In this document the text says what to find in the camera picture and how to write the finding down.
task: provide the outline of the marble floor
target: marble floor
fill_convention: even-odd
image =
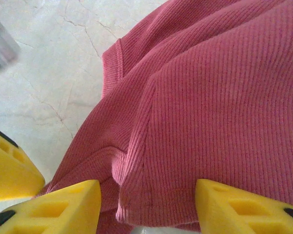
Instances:
[[[21,47],[0,71],[0,130],[51,180],[102,89],[102,53],[165,0],[0,0]],[[18,201],[0,203],[0,211]],[[137,228],[135,234],[191,233]]]

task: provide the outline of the pink sweater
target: pink sweater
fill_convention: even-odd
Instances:
[[[199,178],[293,205],[293,0],[170,0],[103,64],[43,193],[98,179],[99,234],[198,229]]]

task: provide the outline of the ribbed knit fabric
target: ribbed knit fabric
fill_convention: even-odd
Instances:
[[[103,61],[42,194],[98,179],[99,234],[197,222],[199,178],[293,205],[293,0],[170,0]]]

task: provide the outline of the white marble surface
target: white marble surface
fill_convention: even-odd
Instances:
[[[20,59],[0,72],[0,130],[25,150],[46,181],[100,100],[102,53],[163,2],[0,0],[0,21],[21,47]],[[0,203],[0,211],[17,202]]]

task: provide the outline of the yellow plastic object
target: yellow plastic object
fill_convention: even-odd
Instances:
[[[0,201],[32,197],[44,186],[44,178],[24,151],[0,132]]]
[[[287,203],[207,179],[197,180],[195,203],[202,234],[293,234]]]
[[[95,234],[100,208],[100,184],[87,180],[9,207],[0,234]]]

